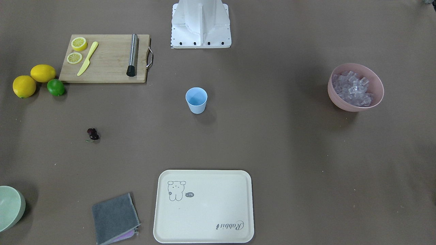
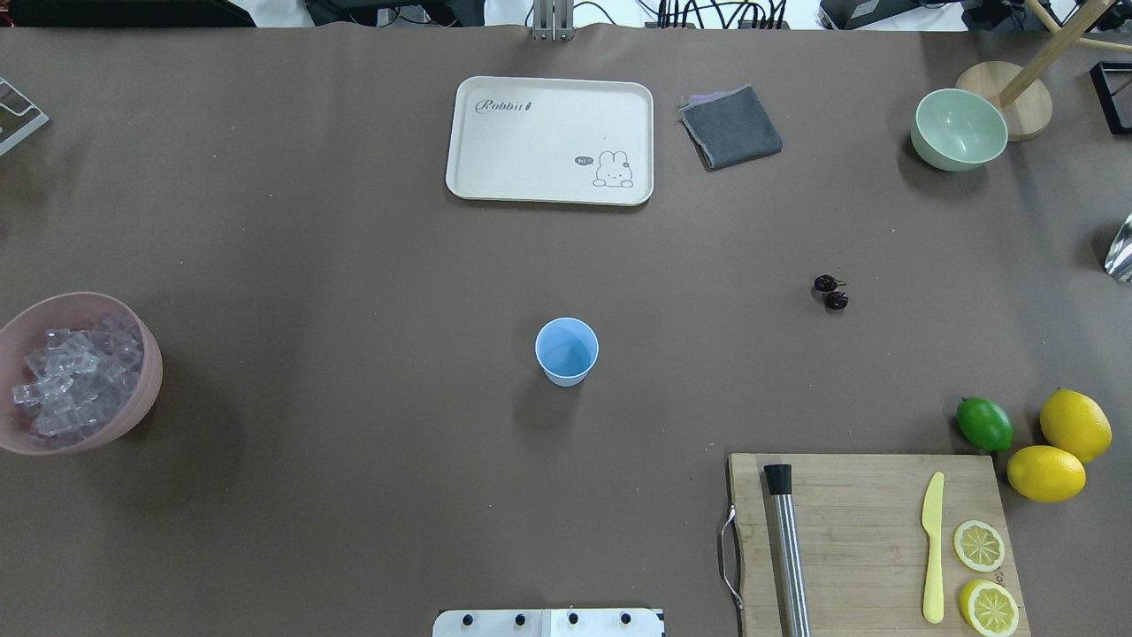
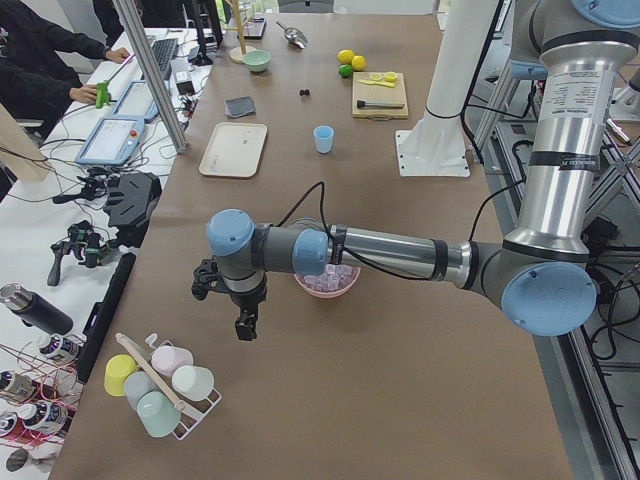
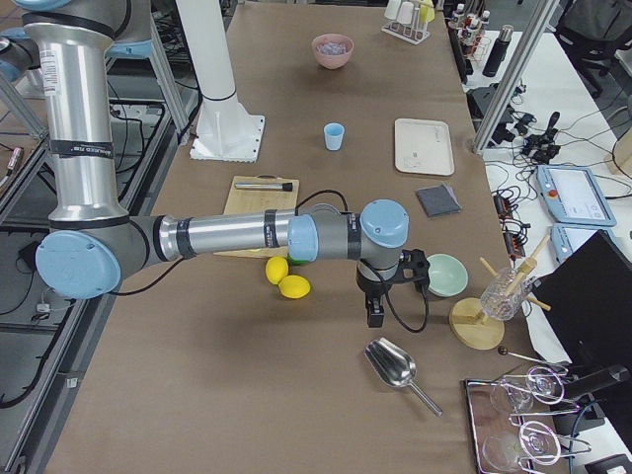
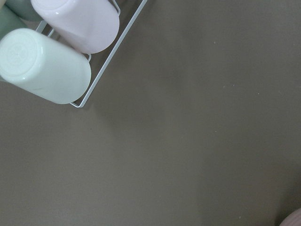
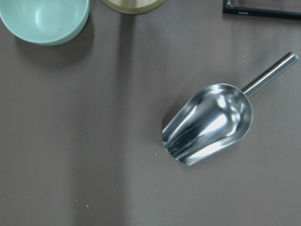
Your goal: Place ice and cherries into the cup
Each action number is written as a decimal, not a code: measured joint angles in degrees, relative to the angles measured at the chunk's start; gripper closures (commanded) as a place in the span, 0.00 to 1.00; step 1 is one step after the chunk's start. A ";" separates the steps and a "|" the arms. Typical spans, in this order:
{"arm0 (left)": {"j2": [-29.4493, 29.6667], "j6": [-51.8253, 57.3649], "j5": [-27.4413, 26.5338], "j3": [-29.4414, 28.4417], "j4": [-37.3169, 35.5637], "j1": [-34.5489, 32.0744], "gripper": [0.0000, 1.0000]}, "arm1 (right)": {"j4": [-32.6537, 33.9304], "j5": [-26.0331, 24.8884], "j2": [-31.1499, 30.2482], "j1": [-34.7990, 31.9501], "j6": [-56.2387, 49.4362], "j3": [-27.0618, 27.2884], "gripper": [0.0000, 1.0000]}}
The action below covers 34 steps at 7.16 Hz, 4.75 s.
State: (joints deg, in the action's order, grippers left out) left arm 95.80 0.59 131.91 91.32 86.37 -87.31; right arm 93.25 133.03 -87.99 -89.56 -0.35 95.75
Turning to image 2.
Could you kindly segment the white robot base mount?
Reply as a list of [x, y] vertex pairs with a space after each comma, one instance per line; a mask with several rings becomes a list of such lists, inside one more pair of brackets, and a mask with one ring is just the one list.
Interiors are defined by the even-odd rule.
[[432, 636], [664, 636], [662, 611], [560, 608], [441, 611]]

